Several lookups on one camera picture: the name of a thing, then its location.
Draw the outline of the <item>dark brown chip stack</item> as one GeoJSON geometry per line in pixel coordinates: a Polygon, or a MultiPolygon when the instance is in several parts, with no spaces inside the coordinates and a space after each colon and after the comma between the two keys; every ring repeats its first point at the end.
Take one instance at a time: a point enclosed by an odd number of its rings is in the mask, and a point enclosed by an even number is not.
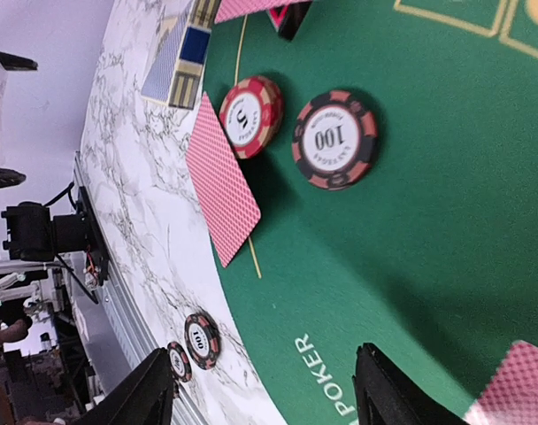
{"type": "Polygon", "coordinates": [[[214,368],[221,353],[215,322],[205,313],[192,313],[185,320],[184,336],[192,360],[203,370],[214,368]]]}

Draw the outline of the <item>dark chips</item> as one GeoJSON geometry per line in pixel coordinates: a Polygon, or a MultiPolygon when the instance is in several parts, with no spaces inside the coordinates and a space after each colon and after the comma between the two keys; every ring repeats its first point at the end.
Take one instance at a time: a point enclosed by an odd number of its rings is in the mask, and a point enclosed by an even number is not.
{"type": "Polygon", "coordinates": [[[329,90],[299,112],[292,157],[313,186],[341,190],[371,168],[379,132],[373,112],[353,92],[329,90]]]}

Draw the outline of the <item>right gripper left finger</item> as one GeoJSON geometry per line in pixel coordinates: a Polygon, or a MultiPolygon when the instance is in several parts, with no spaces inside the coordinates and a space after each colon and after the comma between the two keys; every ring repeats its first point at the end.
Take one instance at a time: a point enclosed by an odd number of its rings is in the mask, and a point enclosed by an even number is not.
{"type": "Polygon", "coordinates": [[[76,421],[81,425],[169,425],[173,374],[165,348],[157,348],[101,403],[76,421]]]}

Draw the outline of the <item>triangular all-in button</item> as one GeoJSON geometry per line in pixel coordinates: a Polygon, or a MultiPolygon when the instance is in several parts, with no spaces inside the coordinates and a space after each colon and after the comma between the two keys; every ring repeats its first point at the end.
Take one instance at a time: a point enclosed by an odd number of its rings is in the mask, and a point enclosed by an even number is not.
{"type": "Polygon", "coordinates": [[[302,25],[312,1],[298,2],[274,7],[266,11],[277,35],[291,42],[302,25]]]}

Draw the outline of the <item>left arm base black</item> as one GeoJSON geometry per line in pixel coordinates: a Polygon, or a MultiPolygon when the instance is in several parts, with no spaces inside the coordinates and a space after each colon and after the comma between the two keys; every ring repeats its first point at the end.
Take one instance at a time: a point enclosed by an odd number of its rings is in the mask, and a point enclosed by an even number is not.
{"type": "Polygon", "coordinates": [[[108,279],[111,258],[87,189],[80,186],[74,197],[74,188],[70,183],[46,204],[24,201],[2,210],[7,227],[3,249],[11,259],[43,263],[57,260],[96,304],[95,289],[108,279]],[[65,263],[64,255],[72,252],[85,254],[85,274],[92,278],[90,284],[82,282],[65,263]]]}

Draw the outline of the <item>dealt red-backed cards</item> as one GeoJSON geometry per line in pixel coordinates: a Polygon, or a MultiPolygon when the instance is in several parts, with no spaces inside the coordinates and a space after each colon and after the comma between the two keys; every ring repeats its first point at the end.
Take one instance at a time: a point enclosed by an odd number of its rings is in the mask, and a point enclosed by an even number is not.
{"type": "Polygon", "coordinates": [[[219,261],[227,267],[261,219],[261,211],[208,95],[200,101],[187,167],[219,261]]]}

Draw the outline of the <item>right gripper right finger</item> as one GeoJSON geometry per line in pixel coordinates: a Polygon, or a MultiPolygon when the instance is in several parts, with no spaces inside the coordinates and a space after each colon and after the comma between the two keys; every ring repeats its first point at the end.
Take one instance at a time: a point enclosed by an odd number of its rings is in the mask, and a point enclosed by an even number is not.
{"type": "Polygon", "coordinates": [[[365,343],[357,348],[357,363],[352,382],[360,424],[465,423],[430,398],[375,344],[365,343]]]}

